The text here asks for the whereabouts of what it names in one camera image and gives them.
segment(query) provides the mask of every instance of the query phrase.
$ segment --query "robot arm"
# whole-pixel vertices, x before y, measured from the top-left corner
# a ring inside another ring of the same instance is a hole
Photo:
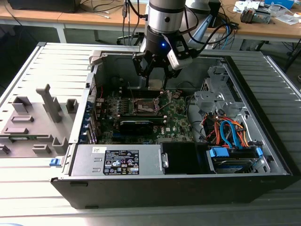
[[[185,1],[150,0],[145,50],[143,53],[134,54],[133,57],[137,75],[146,78],[146,86],[153,68],[164,69],[165,88],[167,80],[177,77],[182,68],[192,63],[193,56],[197,56],[197,51],[188,48],[183,33],[179,31]],[[141,66],[143,59],[147,62],[145,68]]]

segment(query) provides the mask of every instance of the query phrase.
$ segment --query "warning label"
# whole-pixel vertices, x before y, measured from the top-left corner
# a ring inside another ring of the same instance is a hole
[[[138,175],[139,151],[138,150],[107,150],[105,151],[105,175]]]

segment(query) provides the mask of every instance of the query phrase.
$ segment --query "motherboard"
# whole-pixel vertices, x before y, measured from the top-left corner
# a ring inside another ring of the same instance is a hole
[[[100,98],[99,144],[159,144],[193,141],[185,98],[178,91],[111,92]]]

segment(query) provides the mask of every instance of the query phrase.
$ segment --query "wooden table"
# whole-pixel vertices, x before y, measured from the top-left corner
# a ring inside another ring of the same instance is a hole
[[[93,5],[110,3],[110,0],[93,0]],[[37,10],[13,10],[6,0],[0,0],[0,24],[20,25],[4,7],[6,5],[9,12],[18,20],[21,25],[24,26],[40,26],[40,27],[54,27],[57,30],[61,43],[66,43],[66,37],[64,34],[65,28],[76,29],[89,29],[89,30],[107,30],[107,31],[121,31],[122,30],[122,7],[109,10],[109,14],[103,14],[109,16],[110,19],[104,18],[92,12],[85,12],[82,9],[78,9],[77,13],[62,13],[62,12],[48,12]],[[113,2],[108,6],[98,8],[98,10],[106,10],[117,5],[121,5],[119,1]],[[82,6],[87,11],[92,11],[91,2],[87,2],[87,5]],[[144,14],[146,5],[140,4],[140,13]],[[130,11],[130,31],[132,32],[136,23],[137,16],[134,12]],[[125,31],[127,32],[128,20],[126,19]],[[137,32],[144,32],[145,21],[140,20],[136,29]]]
[[[236,38],[241,40],[247,39],[286,42],[298,42],[301,38],[301,24],[288,25],[273,17],[269,24],[245,24],[240,22],[241,14],[233,12],[235,2],[236,0],[222,0],[222,6],[226,15],[232,22],[239,24]],[[299,10],[301,12],[301,6],[295,4],[292,10]]]
[[[60,42],[66,43],[64,34],[65,28],[90,29],[90,30],[122,30],[122,7],[110,10],[110,14],[106,14],[110,19],[99,16],[95,13],[85,12],[79,9],[77,13],[61,13],[47,12],[34,10],[13,10],[6,0],[0,0],[0,24],[19,25],[17,21],[7,12],[4,7],[4,2],[8,10],[22,24],[27,26],[45,26],[54,27],[57,30]],[[109,0],[93,0],[93,5],[109,3]],[[269,41],[286,41],[298,42],[301,38],[301,24],[287,25],[275,18],[271,19],[269,24],[245,24],[240,22],[240,13],[234,13],[233,8],[236,0],[222,0],[223,8],[226,15],[231,18],[231,21],[239,23],[239,29],[236,34],[236,40],[269,40]],[[121,5],[119,1],[115,1],[108,6],[102,6],[98,10],[106,10],[108,8]],[[91,2],[83,5],[87,11],[91,11]],[[140,4],[140,13],[145,12],[146,5]],[[300,10],[301,6],[294,6],[292,10]],[[130,30],[132,31],[137,22],[137,16],[131,11]],[[140,20],[137,28],[138,32],[143,32],[145,21]],[[214,29],[208,28],[207,33],[211,33]]]

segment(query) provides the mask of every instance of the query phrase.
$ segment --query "circuit board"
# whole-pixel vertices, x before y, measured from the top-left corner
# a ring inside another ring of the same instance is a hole
[[[193,141],[191,127],[185,114],[184,97],[174,91],[162,95],[156,102],[154,98],[122,98],[116,93],[111,93],[104,98],[101,115],[98,119],[101,125],[99,144],[159,144],[171,141]],[[153,117],[164,117],[164,125],[152,127],[151,134],[122,135],[118,128],[120,114],[133,119],[140,116],[140,120],[153,120]]]

